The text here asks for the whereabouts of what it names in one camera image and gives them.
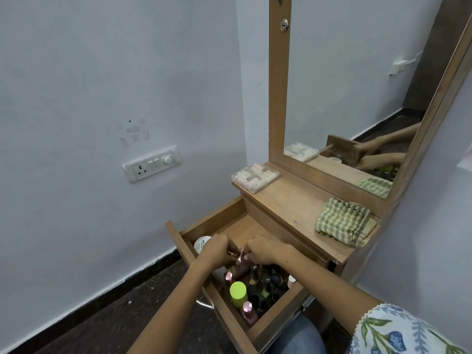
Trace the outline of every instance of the neon green lid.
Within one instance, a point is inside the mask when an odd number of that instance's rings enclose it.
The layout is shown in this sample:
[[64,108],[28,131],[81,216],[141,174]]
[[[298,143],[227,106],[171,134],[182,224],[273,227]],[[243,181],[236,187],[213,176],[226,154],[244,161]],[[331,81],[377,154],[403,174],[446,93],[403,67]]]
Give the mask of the neon green lid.
[[237,308],[242,307],[244,302],[247,301],[246,286],[243,282],[234,282],[229,288],[229,294],[231,295],[231,301]]

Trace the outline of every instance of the mirror frame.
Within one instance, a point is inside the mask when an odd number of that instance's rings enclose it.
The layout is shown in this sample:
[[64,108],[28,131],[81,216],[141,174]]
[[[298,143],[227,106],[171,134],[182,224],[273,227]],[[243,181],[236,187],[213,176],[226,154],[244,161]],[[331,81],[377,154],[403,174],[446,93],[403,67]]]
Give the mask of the mirror frame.
[[[422,120],[422,124],[406,153],[386,199],[382,199],[356,185],[334,177],[315,167],[284,155],[285,115],[290,49],[292,0],[269,0],[269,55],[268,55],[268,125],[269,162],[340,197],[369,208],[382,218],[395,208],[416,172],[437,129],[449,110],[467,73],[472,67],[471,17],[463,30],[456,49],[441,78],[438,88]],[[280,23],[288,20],[288,30],[282,32]]]

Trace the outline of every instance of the green checkered cloth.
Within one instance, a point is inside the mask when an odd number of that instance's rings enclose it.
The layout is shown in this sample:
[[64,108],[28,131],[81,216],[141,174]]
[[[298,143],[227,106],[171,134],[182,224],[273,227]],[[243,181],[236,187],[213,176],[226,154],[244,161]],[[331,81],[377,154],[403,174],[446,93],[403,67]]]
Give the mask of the green checkered cloth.
[[377,223],[370,210],[355,202],[329,199],[316,221],[316,231],[347,245],[362,247]]
[[393,182],[382,179],[380,177],[371,177],[369,179],[360,181],[357,186],[371,192],[382,199],[386,199],[390,189],[392,188]]

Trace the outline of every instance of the power outlet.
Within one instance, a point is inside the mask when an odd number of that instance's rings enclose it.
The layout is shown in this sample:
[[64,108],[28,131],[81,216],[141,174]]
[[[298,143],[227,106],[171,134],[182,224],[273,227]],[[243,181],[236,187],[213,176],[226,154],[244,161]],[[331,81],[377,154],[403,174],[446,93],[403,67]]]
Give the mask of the power outlet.
[[131,182],[135,183],[138,180],[166,170],[179,163],[180,155],[178,149],[173,146],[172,148],[150,154],[145,158],[131,161],[122,166]]

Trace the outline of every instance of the floral sleeve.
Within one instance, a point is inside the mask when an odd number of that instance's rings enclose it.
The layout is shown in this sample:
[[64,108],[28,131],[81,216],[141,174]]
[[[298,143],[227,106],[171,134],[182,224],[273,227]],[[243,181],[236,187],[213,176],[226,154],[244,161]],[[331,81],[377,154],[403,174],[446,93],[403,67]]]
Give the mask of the floral sleeve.
[[463,354],[428,323],[392,304],[380,304],[357,324],[351,354]]

